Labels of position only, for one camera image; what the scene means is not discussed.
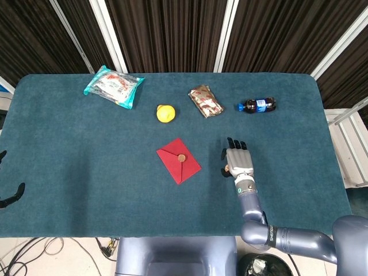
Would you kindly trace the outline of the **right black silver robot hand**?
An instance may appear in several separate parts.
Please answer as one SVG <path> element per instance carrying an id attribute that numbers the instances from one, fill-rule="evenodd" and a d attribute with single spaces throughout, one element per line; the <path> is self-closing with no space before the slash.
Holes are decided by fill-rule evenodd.
<path id="1" fill-rule="evenodd" d="M 221 168 L 222 176 L 237 178 L 241 174 L 253 176 L 254 167 L 247 145 L 244 141 L 227 138 L 228 148 L 223 148 L 221 160 L 227 160 L 224 168 Z"/>

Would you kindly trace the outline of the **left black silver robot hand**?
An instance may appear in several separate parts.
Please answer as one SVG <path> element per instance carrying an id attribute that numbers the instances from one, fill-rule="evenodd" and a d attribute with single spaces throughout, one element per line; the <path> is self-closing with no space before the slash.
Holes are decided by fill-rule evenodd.
<path id="1" fill-rule="evenodd" d="M 4 209 L 9 205 L 17 202 L 23 196 L 24 191 L 25 191 L 25 183 L 20 183 L 14 195 L 4 200 L 1 200 L 1 209 Z"/>

